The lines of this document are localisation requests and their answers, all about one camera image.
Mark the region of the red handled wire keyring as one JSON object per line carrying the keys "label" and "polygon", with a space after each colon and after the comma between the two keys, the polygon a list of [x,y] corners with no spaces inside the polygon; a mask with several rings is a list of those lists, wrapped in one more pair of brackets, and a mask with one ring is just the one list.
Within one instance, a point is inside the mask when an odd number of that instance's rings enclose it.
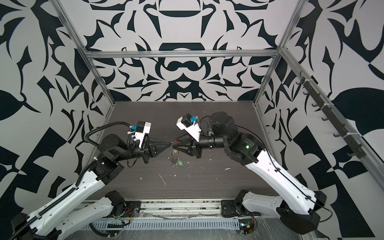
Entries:
{"label": "red handled wire keyring", "polygon": [[171,166],[172,167],[176,167],[176,166],[179,166],[178,165],[178,161],[181,161],[180,160],[180,157],[179,157],[179,152],[177,150],[174,150],[171,146],[171,150],[170,150],[170,157],[169,157],[169,160],[171,162]]}

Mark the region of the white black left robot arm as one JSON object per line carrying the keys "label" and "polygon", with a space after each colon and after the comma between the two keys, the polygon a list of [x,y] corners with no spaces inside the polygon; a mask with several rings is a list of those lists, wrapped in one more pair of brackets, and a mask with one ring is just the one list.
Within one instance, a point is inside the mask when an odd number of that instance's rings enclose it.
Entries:
{"label": "white black left robot arm", "polygon": [[[93,134],[116,125],[129,127],[127,141],[115,134],[107,135],[100,143],[91,140]],[[126,201],[117,191],[107,193],[79,211],[75,211],[75,208],[116,178],[124,169],[121,161],[141,158],[148,163],[149,159],[171,147],[170,142],[150,139],[150,130],[149,122],[139,121],[136,125],[113,122],[85,134],[86,142],[95,146],[100,155],[82,169],[74,184],[52,201],[28,215],[18,214],[14,217],[10,239],[64,240],[100,218],[123,215]]]}

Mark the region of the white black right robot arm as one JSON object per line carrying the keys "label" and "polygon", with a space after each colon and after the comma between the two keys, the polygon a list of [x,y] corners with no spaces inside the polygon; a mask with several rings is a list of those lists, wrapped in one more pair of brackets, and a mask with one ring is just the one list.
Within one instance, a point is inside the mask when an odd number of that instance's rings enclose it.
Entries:
{"label": "white black right robot arm", "polygon": [[291,231],[305,235],[323,222],[318,210],[324,209],[327,196],[312,191],[286,171],[270,154],[263,141],[252,131],[240,132],[233,117],[225,112],[209,116],[209,131],[204,133],[197,116],[186,114],[177,120],[184,131],[172,146],[174,150],[201,158],[204,149],[223,149],[233,161],[261,177],[278,194],[263,196],[242,190],[235,204],[248,213],[278,217]]}

